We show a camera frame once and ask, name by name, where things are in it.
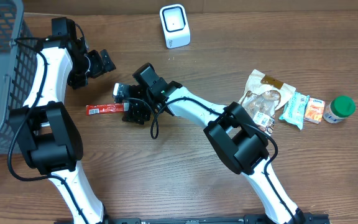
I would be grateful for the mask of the red snack stick packet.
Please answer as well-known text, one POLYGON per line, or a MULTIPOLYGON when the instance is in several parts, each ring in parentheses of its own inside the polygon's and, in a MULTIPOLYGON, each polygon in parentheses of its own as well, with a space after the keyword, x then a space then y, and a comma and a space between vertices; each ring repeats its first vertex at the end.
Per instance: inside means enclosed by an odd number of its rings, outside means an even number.
POLYGON ((125 111, 128 111, 128 109, 129 109, 129 103, 87 105, 86 115, 123 113, 125 111))

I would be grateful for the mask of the beige dog bone treat bag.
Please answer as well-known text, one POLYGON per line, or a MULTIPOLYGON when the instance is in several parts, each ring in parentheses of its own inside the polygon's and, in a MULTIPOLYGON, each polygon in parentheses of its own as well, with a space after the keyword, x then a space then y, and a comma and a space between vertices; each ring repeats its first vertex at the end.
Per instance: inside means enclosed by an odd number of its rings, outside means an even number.
POLYGON ((254 69, 238 103, 257 127, 271 136, 275 127, 276 111, 290 100, 295 90, 294 86, 254 69))

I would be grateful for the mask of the teal orange tissue pack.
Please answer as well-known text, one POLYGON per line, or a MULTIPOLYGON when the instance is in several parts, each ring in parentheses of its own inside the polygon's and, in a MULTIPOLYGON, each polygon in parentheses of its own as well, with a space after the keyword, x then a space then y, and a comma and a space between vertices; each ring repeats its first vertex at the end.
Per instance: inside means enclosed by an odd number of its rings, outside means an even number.
POLYGON ((305 110, 309 98, 309 95, 294 92, 293 96, 285 104, 279 120, 284 120, 287 123, 295 125, 299 130, 302 130, 305 110))

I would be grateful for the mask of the small green lidded jar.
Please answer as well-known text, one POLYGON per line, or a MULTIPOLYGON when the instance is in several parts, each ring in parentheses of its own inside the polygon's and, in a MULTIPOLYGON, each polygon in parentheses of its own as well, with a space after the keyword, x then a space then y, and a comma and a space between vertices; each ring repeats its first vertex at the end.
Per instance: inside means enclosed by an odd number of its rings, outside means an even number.
POLYGON ((325 107, 323 118, 332 124, 350 117, 356 110, 354 100, 349 96, 338 96, 325 107))

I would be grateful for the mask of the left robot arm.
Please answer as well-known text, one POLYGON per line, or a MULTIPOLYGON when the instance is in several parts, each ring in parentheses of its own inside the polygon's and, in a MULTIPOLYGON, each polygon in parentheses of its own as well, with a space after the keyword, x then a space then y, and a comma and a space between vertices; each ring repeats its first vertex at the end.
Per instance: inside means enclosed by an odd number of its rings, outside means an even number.
POLYGON ((26 164, 38 177, 21 177, 7 160, 9 172, 23 182, 49 180, 57 188, 73 216, 72 223, 110 223, 105 206, 94 194, 83 170, 83 142, 64 105, 68 86, 88 84, 90 78, 115 70, 106 50, 89 51, 80 26, 67 17, 52 19, 52 33, 29 47, 36 54, 37 69, 30 95, 23 106, 9 113, 26 164))

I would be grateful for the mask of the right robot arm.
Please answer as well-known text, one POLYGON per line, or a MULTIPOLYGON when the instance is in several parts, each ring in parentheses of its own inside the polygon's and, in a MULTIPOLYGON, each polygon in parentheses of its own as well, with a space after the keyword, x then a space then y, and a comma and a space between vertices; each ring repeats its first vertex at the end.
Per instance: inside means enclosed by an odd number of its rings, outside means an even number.
POLYGON ((304 223, 304 213, 286 194, 272 162, 278 155, 277 143, 260 130, 245 109, 236 102, 219 105, 190 92, 182 84, 166 82, 151 63, 134 74, 135 85, 117 83, 115 102, 128 102, 123 121, 144 124, 150 121, 150 136, 159 135, 162 113, 185 118, 201 128, 220 161, 250 183, 272 223, 304 223))

